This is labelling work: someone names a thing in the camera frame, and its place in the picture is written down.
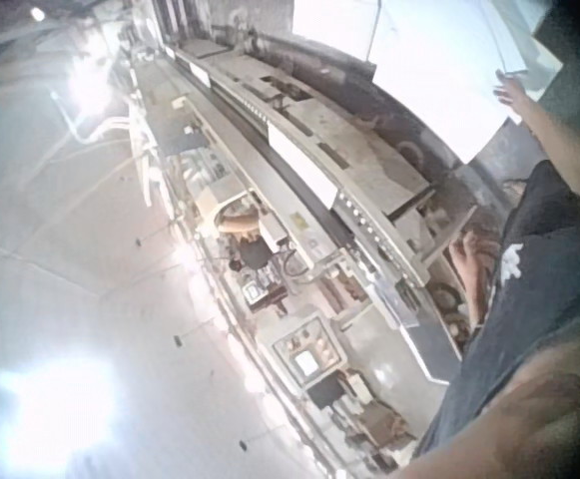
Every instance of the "wire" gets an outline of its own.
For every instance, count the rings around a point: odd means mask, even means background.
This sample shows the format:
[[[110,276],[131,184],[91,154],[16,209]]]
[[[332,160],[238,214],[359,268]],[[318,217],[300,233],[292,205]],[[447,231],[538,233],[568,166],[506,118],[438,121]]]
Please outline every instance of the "wire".
[[[283,260],[283,273],[287,276],[287,277],[301,277],[303,276],[306,272],[309,271],[309,267],[305,267],[305,269],[301,272],[289,272],[288,271],[288,263],[290,262],[290,259],[297,253],[297,249],[292,249],[290,251],[290,253],[286,256],[286,258]]]

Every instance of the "person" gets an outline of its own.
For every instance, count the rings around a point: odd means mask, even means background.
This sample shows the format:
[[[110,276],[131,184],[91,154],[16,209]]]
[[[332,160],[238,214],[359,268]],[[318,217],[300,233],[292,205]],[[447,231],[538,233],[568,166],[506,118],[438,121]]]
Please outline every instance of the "person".
[[[494,93],[550,160],[504,227],[489,296],[481,253],[490,242],[469,233],[450,248],[474,337],[394,478],[551,479],[580,467],[580,137],[497,75]]]

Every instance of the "white logo on shirt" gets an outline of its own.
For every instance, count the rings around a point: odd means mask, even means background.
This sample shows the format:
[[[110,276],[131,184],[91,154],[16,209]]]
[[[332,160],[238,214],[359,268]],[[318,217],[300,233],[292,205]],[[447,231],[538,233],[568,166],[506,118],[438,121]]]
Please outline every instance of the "white logo on shirt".
[[[520,256],[518,252],[522,249],[522,244],[512,244],[502,255],[502,264],[500,266],[500,282],[505,285],[507,279],[511,276],[520,277],[522,271],[520,265]]]

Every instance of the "small display screen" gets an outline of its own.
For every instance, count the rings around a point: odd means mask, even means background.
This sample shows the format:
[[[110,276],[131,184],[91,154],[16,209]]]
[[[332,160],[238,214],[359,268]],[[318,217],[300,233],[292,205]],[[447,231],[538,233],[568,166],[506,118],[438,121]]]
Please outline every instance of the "small display screen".
[[[298,354],[294,358],[294,361],[296,361],[296,364],[298,364],[305,377],[309,377],[319,370],[318,363],[309,351],[303,351],[301,354]]]

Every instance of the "hand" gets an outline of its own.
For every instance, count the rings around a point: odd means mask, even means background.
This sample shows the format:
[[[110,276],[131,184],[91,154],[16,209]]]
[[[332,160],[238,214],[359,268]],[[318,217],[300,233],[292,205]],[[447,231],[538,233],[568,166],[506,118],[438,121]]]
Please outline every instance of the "hand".
[[[496,87],[493,94],[498,97],[500,103],[511,107],[514,112],[523,116],[527,107],[533,102],[527,96],[524,87],[517,79],[505,75],[500,70],[496,71],[496,77],[502,85]]]
[[[475,232],[469,232],[451,244],[451,260],[467,293],[482,289],[484,274],[493,270],[494,258],[499,250],[500,245],[496,241],[479,237]]]

